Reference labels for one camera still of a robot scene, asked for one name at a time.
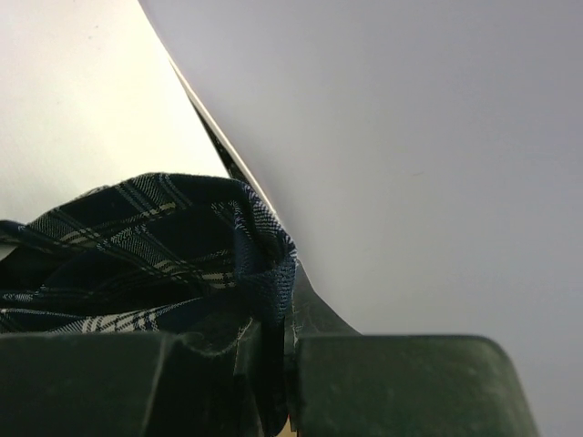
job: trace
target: white surface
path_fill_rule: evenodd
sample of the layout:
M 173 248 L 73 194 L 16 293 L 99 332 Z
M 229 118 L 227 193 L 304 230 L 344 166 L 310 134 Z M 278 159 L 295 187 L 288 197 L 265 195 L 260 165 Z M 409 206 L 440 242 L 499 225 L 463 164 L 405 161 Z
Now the white surface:
M 477 333 L 583 429 L 583 3 L 141 2 L 367 332 Z
M 138 2 L 0 5 L 0 219 L 149 171 L 226 176 Z

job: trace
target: dark blue plaid cloth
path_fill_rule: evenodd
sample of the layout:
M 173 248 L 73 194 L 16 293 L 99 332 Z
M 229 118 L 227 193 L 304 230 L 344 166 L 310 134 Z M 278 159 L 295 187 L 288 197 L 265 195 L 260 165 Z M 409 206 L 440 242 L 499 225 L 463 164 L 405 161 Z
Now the dark blue plaid cloth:
M 0 332 L 189 331 L 222 309 L 281 323 L 296 250 L 234 179 L 147 174 L 28 225 L 0 221 Z

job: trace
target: plaid fabric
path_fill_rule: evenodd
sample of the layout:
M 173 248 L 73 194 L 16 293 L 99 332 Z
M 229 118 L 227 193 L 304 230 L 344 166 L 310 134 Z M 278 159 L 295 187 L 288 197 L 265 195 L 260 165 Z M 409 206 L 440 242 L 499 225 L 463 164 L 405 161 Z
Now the plaid fabric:
M 295 247 L 245 183 L 147 174 L 28 225 L 0 221 L 0 332 L 189 331 L 227 308 L 268 326 Z

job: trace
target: gray panel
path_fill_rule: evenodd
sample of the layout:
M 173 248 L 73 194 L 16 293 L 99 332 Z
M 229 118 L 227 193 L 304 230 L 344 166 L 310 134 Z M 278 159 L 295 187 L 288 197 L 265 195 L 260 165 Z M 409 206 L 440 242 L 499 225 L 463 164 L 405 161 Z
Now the gray panel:
M 583 3 L 142 0 L 366 332 L 476 333 L 583 428 Z

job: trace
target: plaid shirt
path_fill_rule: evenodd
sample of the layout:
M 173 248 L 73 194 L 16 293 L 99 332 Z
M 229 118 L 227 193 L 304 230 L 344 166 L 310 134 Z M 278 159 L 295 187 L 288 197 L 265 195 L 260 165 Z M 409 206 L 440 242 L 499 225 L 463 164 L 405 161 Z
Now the plaid shirt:
M 147 174 L 28 225 L 0 221 L 0 332 L 189 331 L 226 308 L 281 323 L 295 247 L 245 183 Z

